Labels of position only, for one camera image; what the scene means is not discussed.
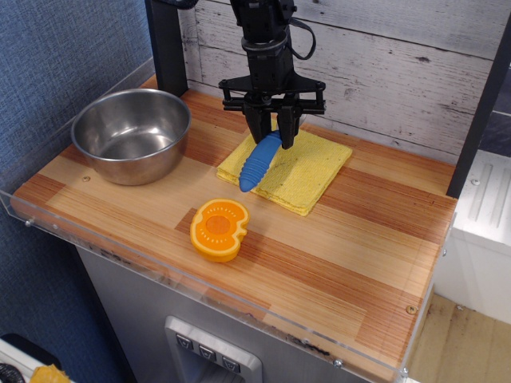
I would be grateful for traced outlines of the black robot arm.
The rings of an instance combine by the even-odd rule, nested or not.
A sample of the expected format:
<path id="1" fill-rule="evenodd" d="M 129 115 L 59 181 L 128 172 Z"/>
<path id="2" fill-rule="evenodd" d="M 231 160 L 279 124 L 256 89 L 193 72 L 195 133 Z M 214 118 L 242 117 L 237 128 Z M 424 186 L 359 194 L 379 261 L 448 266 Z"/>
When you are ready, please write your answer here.
<path id="1" fill-rule="evenodd" d="M 293 59 L 308 60 L 316 40 L 302 56 L 293 49 L 291 26 L 312 29 L 295 19 L 293 1 L 232 1 L 237 25 L 243 29 L 241 45 L 250 74 L 222 80 L 224 109 L 244 114 L 252 137 L 259 143 L 271 133 L 271 115 L 276 115 L 282 147 L 293 146 L 304 114 L 325 113 L 326 84 L 297 74 Z"/>

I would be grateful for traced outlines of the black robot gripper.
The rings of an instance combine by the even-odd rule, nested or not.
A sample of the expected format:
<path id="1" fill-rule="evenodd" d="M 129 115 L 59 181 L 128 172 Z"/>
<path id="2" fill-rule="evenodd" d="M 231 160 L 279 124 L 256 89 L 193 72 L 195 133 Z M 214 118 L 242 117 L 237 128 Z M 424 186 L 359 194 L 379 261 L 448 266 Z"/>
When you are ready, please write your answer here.
<path id="1" fill-rule="evenodd" d="M 224 108 L 228 111 L 243 111 L 252 138 L 258 144 L 271 133 L 271 113 L 277 112 L 282 148 L 287 150 L 294 144 L 299 131 L 302 114 L 322 115 L 326 110 L 322 81 L 298 75 L 293 59 L 297 57 L 289 39 L 266 43 L 241 41 L 247 54 L 250 74 L 222 80 Z M 291 105 L 278 95 L 289 96 Z"/>

